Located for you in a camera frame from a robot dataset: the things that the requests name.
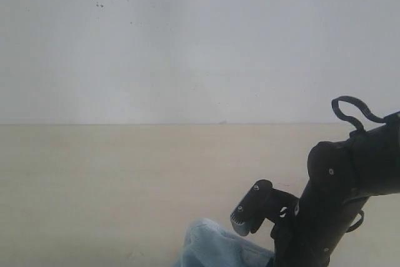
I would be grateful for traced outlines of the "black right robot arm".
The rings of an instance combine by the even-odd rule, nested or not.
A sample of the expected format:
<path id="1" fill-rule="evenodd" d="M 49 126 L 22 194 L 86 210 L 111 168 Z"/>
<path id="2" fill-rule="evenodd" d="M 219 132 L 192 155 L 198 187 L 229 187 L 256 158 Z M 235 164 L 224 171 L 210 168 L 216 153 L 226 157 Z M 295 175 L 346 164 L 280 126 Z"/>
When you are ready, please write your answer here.
<path id="1" fill-rule="evenodd" d="M 369 198 L 399 192 L 399 114 L 345 141 L 319 142 L 307 170 L 286 224 L 271 233 L 275 254 L 268 266 L 328 266 L 343 236 L 359 226 L 354 220 Z"/>

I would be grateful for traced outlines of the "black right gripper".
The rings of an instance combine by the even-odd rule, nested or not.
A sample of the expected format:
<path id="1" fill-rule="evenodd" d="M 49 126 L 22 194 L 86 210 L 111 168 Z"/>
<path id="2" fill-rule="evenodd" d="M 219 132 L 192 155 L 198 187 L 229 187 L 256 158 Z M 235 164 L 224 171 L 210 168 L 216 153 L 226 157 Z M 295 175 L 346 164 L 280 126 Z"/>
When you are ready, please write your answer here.
<path id="1" fill-rule="evenodd" d="M 278 218 L 271 231 L 274 255 L 268 266 L 309 266 L 309 253 L 288 210 Z"/>

